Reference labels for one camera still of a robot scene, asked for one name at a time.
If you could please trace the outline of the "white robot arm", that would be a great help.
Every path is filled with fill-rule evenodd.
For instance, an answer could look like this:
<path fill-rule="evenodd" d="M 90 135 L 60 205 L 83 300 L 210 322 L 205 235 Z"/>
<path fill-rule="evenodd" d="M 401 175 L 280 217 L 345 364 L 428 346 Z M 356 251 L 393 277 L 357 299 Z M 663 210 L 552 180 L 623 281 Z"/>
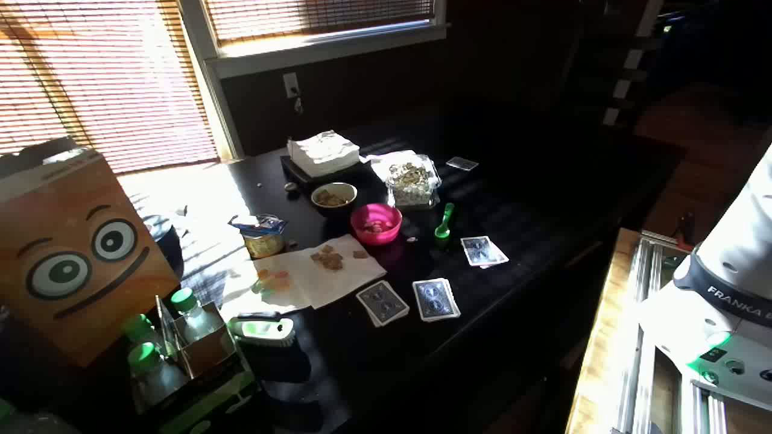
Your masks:
<path fill-rule="evenodd" d="M 721 220 L 675 268 L 674 281 L 726 314 L 772 324 L 772 147 Z"/>

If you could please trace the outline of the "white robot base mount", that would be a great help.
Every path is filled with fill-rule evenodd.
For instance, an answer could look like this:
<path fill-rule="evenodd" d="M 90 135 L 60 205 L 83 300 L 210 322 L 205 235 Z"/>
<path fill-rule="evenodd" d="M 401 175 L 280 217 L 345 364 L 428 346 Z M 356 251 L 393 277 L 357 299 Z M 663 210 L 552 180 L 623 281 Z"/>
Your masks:
<path fill-rule="evenodd" d="M 679 434 L 772 434 L 769 330 L 663 288 L 637 305 L 645 338 L 679 369 Z"/>

